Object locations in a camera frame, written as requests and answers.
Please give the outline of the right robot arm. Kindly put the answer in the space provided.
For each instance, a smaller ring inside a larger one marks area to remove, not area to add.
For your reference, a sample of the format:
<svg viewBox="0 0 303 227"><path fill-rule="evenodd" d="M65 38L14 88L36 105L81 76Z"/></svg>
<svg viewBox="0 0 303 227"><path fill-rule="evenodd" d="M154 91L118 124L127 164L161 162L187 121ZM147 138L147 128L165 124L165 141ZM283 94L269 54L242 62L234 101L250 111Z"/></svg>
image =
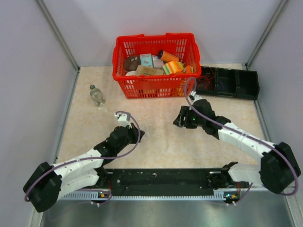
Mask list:
<svg viewBox="0 0 303 227"><path fill-rule="evenodd" d="M217 116L205 99L182 106L173 124L187 129L201 127L208 135L234 145L257 162L255 165L233 162L225 166L221 182L226 187L249 182L280 194L291 183L298 186L301 170L288 144L274 144L251 135L228 118Z"/></svg>

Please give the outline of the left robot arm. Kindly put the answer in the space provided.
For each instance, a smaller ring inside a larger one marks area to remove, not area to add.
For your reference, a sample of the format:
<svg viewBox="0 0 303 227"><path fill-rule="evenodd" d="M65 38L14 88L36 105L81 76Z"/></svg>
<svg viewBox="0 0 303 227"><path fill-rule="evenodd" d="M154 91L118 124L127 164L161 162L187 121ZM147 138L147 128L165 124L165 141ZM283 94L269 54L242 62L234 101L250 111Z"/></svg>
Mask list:
<svg viewBox="0 0 303 227"><path fill-rule="evenodd" d="M117 126L103 142L84 154L56 164L41 163L23 187L25 201L37 212L50 209L60 198L76 190L107 183L102 167L114 159L128 145L137 147L145 132L129 126Z"/></svg>

